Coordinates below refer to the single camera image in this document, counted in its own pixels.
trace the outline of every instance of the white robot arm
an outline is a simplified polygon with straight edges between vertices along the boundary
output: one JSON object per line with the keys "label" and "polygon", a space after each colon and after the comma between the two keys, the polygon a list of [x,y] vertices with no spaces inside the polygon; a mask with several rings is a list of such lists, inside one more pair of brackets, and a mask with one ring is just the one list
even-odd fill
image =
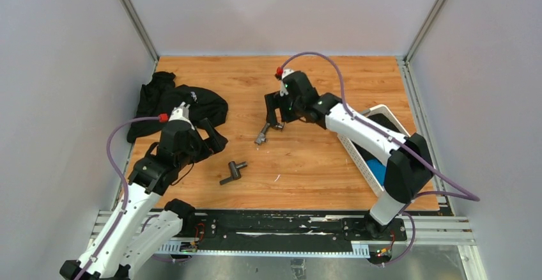
{"label": "white robot arm", "polygon": [[[350,107],[349,113],[339,97],[331,93],[319,95],[307,75],[301,71],[279,69],[275,77],[281,82],[280,90],[265,95],[266,122],[269,127],[283,128],[275,114],[278,108],[283,123],[304,118],[305,122],[315,123],[321,128],[346,136],[386,166],[384,192],[365,217],[366,229],[374,233],[374,236],[382,234],[393,218],[432,177],[425,166],[403,151],[398,144],[413,149],[431,164],[428,145],[423,136],[414,134],[405,137]],[[258,144],[265,142],[265,137],[261,140],[261,135],[256,140]]]}
{"label": "white robot arm", "polygon": [[78,260],[64,262],[60,274],[65,279],[131,279],[164,242],[183,230],[183,224],[193,222],[194,207],[174,199],[133,239],[148,212],[178,179],[180,170],[221,152],[228,142],[207,119],[199,122],[209,135],[202,139],[188,113],[184,104],[173,110],[160,142],[151,145],[134,165],[125,208],[121,201],[91,247]]}

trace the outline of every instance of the cable connector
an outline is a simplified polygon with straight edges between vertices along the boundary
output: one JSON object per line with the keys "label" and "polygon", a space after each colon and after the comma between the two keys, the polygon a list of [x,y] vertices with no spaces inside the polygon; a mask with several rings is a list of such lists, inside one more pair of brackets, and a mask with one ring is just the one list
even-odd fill
{"label": "cable connector", "polygon": [[282,67],[277,67],[277,73],[275,74],[275,77],[277,78],[277,80],[282,80],[283,79],[283,68]]}
{"label": "cable connector", "polygon": [[166,113],[160,114],[160,115],[158,115],[158,121],[159,122],[168,122],[169,121],[169,116]]}

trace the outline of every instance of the blue object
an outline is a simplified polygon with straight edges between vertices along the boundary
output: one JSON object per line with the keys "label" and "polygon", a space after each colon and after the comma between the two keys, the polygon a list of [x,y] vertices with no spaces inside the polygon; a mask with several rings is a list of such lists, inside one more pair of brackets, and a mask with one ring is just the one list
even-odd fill
{"label": "blue object", "polygon": [[386,175],[386,166],[382,165],[377,159],[367,161],[367,166],[373,172],[378,183],[384,186],[384,176]]}

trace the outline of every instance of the floor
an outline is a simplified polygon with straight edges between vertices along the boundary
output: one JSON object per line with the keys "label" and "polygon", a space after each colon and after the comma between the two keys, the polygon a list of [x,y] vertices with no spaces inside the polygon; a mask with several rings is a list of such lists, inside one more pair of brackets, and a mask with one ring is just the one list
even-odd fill
{"label": "floor", "polygon": [[[160,200],[173,198],[196,208],[368,210],[376,196],[365,182],[335,133],[313,124],[289,123],[283,132],[270,130],[268,142],[254,140],[265,123],[264,94],[279,90],[274,72],[286,56],[162,57],[157,71],[176,74],[177,85],[213,90],[229,104],[226,123],[217,130],[228,138],[226,149],[194,166]],[[409,131],[415,125],[394,57],[336,57],[345,78],[346,99],[358,112],[387,105]],[[320,94],[340,96],[334,69],[316,57],[292,61],[289,68],[304,71]],[[131,172],[159,134],[137,139],[128,167]],[[242,178],[226,185],[228,162],[247,162]],[[428,183],[424,191],[433,190]],[[418,199],[411,210],[438,210],[435,196]]]}

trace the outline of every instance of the gray wall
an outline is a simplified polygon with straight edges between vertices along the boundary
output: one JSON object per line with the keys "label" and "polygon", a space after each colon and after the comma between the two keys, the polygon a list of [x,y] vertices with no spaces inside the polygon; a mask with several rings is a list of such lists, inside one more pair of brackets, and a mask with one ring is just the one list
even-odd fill
{"label": "gray wall", "polygon": [[539,279],[542,0],[449,0],[412,68],[489,279]]}
{"label": "gray wall", "polygon": [[118,0],[0,0],[0,45],[0,278],[59,279],[118,189],[105,140],[153,63]]}
{"label": "gray wall", "polygon": [[160,55],[402,55],[435,0],[131,0]]}

